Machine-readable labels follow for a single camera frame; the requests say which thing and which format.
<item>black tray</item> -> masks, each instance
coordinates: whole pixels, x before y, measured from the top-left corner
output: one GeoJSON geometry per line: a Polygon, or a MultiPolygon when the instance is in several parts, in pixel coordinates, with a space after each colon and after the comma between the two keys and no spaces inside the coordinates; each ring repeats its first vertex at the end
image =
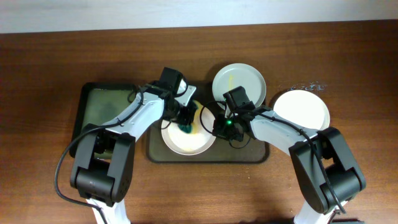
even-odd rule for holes
{"type": "MultiPolygon", "coordinates": [[[[213,100],[211,83],[193,83],[197,90],[193,96],[199,102],[213,100]]],[[[128,94],[134,89],[132,84],[117,83],[86,83],[81,89],[80,102],[73,129],[72,139],[77,137],[81,129],[88,123],[101,125],[121,113],[128,105],[128,94]]],[[[212,113],[221,112],[221,108],[210,105],[212,113]]],[[[195,156],[183,156],[173,152],[164,143],[160,134],[159,124],[154,123],[148,129],[148,143],[146,153],[152,162],[158,163],[245,163],[257,164],[264,162],[269,156],[269,146],[264,142],[251,140],[243,149],[234,149],[227,141],[216,139],[213,145],[205,152],[195,156]]],[[[234,142],[236,147],[246,142],[234,142]]],[[[76,148],[70,150],[70,155],[75,157],[76,148]]]]}

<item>yellow mark on plate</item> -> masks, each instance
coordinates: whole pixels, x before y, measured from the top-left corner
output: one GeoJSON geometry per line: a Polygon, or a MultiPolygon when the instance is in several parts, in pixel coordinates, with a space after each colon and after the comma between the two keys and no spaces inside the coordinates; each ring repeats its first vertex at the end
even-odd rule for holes
{"type": "Polygon", "coordinates": [[[232,90],[232,80],[234,77],[232,75],[229,75],[229,80],[228,80],[228,88],[229,90],[232,90]]]}

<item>plate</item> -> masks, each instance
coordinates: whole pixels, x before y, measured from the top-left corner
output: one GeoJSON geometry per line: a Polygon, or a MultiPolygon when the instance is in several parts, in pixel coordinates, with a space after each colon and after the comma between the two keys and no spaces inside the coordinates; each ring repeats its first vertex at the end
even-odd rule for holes
{"type": "Polygon", "coordinates": [[[282,94],[275,102],[274,111],[306,128],[324,130],[330,124],[326,104],[317,95],[305,90],[292,90],[282,94]]]}
{"type": "MultiPolygon", "coordinates": [[[[193,119],[193,131],[191,134],[181,131],[176,123],[171,123],[167,129],[161,130],[162,138],[166,145],[174,152],[184,156],[193,156],[202,153],[216,140],[215,136],[203,129],[199,119],[202,105],[197,101],[195,103],[198,105],[198,109],[193,119]]],[[[208,130],[213,129],[215,117],[209,109],[205,108],[203,110],[202,120],[208,130]]],[[[168,123],[168,121],[163,120],[162,127],[166,127],[168,123]]]]}
{"type": "Polygon", "coordinates": [[[216,101],[224,101],[223,94],[242,86],[249,100],[256,107],[266,98],[267,87],[261,73],[254,67],[243,63],[234,63],[222,68],[213,80],[213,96],[216,101]]]}

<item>brown table surface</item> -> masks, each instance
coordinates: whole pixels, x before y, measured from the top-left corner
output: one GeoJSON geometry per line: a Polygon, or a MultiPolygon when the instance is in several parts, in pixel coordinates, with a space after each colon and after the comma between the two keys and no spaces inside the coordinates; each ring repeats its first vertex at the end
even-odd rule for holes
{"type": "MultiPolygon", "coordinates": [[[[0,223],[95,221],[53,187],[84,83],[144,84],[164,66],[211,81],[236,62],[263,74],[268,102],[292,87],[324,88],[313,92],[368,183],[339,218],[396,223],[398,21],[0,35],[0,223]]],[[[260,165],[160,165],[146,158],[145,142],[145,135],[137,142],[125,198],[132,222],[267,221],[293,217],[303,205],[292,162],[275,148],[260,165]]],[[[69,186],[72,162],[63,164],[60,188],[79,198],[69,186]]]]}

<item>white wall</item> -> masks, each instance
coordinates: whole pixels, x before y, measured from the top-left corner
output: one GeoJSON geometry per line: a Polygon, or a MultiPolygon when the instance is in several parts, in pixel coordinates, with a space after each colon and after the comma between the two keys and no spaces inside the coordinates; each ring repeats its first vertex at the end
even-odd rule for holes
{"type": "Polygon", "coordinates": [[[0,0],[0,33],[398,19],[397,0],[0,0]]]}

